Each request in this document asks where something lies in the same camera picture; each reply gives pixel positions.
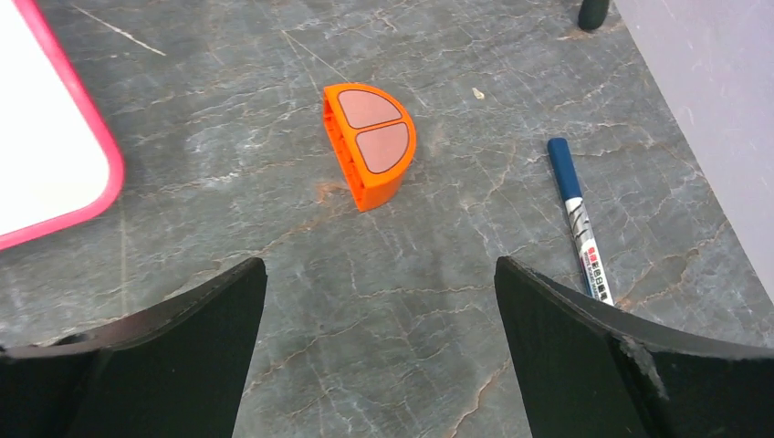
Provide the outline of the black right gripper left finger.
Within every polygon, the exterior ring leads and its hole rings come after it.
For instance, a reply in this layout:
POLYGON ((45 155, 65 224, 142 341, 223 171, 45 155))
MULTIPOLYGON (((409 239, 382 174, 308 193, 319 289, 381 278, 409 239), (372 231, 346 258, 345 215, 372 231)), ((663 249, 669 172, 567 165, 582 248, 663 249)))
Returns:
POLYGON ((251 257, 176 297, 48 346, 1 350, 4 437, 229 437, 267 272, 251 257))

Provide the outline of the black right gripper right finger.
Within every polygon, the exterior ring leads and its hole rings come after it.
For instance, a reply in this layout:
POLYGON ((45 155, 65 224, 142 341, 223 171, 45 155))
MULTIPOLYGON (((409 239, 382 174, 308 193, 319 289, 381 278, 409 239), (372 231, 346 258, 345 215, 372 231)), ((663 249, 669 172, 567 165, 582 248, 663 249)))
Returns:
POLYGON ((497 304, 536 437, 770 437, 773 351, 697 336, 497 260, 497 304))

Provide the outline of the blue whiteboard marker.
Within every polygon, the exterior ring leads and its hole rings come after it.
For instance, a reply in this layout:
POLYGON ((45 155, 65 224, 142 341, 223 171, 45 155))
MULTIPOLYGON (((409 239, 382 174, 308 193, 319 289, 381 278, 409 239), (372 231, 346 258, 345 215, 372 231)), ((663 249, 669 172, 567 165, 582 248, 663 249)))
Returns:
POLYGON ((564 202, 587 295, 613 306, 610 284, 591 228, 569 144, 564 138, 552 138, 548 141, 547 151, 564 202))

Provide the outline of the pink framed whiteboard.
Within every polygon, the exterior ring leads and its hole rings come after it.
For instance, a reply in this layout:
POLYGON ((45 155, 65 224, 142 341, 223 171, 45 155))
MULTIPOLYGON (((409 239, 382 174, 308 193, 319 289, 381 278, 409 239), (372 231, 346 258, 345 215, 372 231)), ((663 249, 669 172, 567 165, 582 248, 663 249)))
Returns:
POLYGON ((102 214, 123 182, 119 145, 37 2, 2 2, 1 247, 102 214))

